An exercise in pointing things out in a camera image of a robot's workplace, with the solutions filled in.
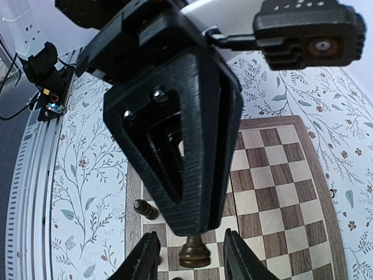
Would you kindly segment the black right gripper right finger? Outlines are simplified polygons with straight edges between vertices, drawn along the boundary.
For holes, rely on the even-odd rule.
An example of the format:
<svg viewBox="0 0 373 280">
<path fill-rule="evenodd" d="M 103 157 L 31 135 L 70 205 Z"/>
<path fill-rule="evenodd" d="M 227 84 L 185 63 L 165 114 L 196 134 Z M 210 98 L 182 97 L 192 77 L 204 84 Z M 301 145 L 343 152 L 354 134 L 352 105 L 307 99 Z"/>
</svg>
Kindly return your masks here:
<svg viewBox="0 0 373 280">
<path fill-rule="evenodd" d="M 227 229 L 223 246 L 225 279 L 279 280 L 235 230 Z"/>
</svg>

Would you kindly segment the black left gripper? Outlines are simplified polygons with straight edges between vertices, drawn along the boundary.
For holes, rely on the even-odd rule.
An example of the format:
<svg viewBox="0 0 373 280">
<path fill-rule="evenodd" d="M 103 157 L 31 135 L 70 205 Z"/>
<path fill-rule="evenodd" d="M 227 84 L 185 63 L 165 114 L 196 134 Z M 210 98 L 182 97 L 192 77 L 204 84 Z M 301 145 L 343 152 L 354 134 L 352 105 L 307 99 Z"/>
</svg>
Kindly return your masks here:
<svg viewBox="0 0 373 280">
<path fill-rule="evenodd" d="M 55 1 L 79 27 L 98 33 L 79 54 L 75 69 L 112 85 L 157 67 L 184 50 L 210 47 L 182 14 L 185 1 Z"/>
</svg>

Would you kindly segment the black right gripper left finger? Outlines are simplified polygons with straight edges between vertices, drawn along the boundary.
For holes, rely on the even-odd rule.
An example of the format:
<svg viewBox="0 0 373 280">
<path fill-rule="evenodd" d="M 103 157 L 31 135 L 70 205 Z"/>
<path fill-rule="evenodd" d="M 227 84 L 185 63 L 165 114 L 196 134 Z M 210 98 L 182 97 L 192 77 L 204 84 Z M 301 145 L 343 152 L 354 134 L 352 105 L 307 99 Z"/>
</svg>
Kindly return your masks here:
<svg viewBox="0 0 373 280">
<path fill-rule="evenodd" d="M 157 279 L 159 258 L 160 241 L 157 233 L 145 233 L 108 280 Z"/>
</svg>

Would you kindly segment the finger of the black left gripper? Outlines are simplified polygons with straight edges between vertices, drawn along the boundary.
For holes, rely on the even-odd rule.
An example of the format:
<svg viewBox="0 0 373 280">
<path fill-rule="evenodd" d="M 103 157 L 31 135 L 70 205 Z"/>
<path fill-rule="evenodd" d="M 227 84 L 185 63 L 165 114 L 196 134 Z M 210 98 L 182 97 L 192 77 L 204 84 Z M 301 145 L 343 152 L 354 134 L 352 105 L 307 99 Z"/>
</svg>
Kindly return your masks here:
<svg viewBox="0 0 373 280">
<path fill-rule="evenodd" d="M 241 85 L 235 73 L 224 59 L 219 62 L 219 117 L 212 194 L 210 199 L 209 229 L 220 226 L 229 171 L 237 142 L 242 108 Z"/>
<path fill-rule="evenodd" d="M 183 53 L 104 96 L 104 122 L 179 236 L 218 227 L 217 65 Z"/>
</svg>

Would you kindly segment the dark chess piece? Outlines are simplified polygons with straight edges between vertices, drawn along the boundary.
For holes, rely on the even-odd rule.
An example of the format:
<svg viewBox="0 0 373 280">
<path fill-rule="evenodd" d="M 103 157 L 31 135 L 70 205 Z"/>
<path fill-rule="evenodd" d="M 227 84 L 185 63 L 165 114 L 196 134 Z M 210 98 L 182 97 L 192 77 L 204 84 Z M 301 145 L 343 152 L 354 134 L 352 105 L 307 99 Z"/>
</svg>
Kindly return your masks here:
<svg viewBox="0 0 373 280">
<path fill-rule="evenodd" d="M 158 210 L 143 199 L 135 200 L 133 208 L 136 213 L 144 216 L 148 220 L 152 221 L 158 218 Z"/>
<path fill-rule="evenodd" d="M 210 251 L 202 241 L 201 235 L 188 236 L 186 240 L 178 255 L 180 266 L 203 268 L 210 265 Z"/>
</svg>

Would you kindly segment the wooden chessboard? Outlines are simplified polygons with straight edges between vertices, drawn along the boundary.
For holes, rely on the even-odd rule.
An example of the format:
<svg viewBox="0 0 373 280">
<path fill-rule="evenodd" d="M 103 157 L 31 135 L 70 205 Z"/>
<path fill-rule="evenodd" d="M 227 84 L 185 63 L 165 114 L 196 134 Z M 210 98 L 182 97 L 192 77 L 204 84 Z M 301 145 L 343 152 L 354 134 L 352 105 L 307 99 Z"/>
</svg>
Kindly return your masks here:
<svg viewBox="0 0 373 280">
<path fill-rule="evenodd" d="M 144 233 L 156 232 L 159 279 L 224 279 L 223 240 L 232 229 L 279 279 L 347 279 L 336 212 L 311 140 L 299 116 L 241 121 L 221 224 L 202 236 L 211 253 L 204 268 L 180 266 L 186 240 L 162 216 L 150 221 L 134 211 L 136 199 L 154 200 L 130 167 L 125 253 Z"/>
</svg>

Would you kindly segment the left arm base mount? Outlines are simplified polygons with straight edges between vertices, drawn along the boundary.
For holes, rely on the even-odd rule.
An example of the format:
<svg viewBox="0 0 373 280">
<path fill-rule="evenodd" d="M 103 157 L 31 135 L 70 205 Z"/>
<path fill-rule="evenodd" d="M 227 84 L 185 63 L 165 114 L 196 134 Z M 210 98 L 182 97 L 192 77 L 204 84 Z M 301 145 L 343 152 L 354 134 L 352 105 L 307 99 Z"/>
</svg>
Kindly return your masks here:
<svg viewBox="0 0 373 280">
<path fill-rule="evenodd" d="M 56 47 L 50 42 L 46 42 L 38 54 L 21 60 L 21 63 L 27 79 L 41 93 L 38 120 L 46 122 L 61 116 L 65 112 L 75 65 L 60 60 Z"/>
</svg>

